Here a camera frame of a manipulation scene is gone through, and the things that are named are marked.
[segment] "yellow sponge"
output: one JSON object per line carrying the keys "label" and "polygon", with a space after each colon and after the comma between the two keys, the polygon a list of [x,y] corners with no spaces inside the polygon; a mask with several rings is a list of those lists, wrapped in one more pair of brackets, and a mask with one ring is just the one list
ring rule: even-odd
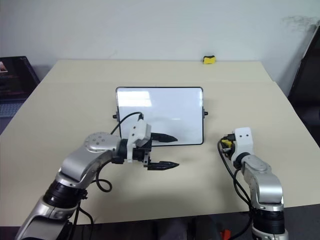
{"label": "yellow sponge", "polygon": [[216,62],[215,56],[204,56],[203,57],[203,64],[214,64]]}

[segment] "whiteboard frame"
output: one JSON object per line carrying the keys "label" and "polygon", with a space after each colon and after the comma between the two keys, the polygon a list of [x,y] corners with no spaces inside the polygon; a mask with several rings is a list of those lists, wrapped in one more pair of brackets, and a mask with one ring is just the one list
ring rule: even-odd
{"label": "whiteboard frame", "polygon": [[[205,119],[205,108],[204,108],[204,89],[201,86],[118,86],[115,89],[115,99],[116,99],[116,120],[119,123],[121,119],[123,119],[125,116],[121,118],[120,111],[119,111],[119,102],[118,102],[118,89],[201,89],[202,93],[202,141],[201,143],[191,143],[191,144],[170,144],[169,142],[162,142],[161,145],[152,145],[152,147],[164,147],[164,146],[192,146],[192,145],[202,145],[205,141],[204,137],[204,119]],[[119,133],[121,136],[121,124],[119,126]]]}

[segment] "white wall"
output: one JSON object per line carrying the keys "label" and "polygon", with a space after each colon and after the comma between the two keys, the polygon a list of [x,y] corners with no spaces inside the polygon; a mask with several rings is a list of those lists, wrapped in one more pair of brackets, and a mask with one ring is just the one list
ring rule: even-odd
{"label": "white wall", "polygon": [[262,61],[288,93],[320,0],[0,0],[0,53],[40,77],[57,59]]}

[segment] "orange object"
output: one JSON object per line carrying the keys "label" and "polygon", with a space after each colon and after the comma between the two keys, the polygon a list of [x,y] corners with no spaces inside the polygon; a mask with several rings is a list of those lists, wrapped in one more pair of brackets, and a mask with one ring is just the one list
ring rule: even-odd
{"label": "orange object", "polygon": [[231,231],[229,229],[225,229],[222,232],[220,232],[222,240],[229,240],[231,237]]}

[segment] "whiteboard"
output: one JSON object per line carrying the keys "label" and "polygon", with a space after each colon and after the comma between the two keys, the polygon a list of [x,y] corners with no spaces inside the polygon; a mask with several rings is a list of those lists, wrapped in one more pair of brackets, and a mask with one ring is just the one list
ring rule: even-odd
{"label": "whiteboard", "polygon": [[[153,141],[152,146],[199,145],[204,141],[204,97],[201,87],[118,87],[118,117],[142,112],[152,133],[168,134],[175,142]],[[120,136],[128,138],[138,115],[120,126]]]}

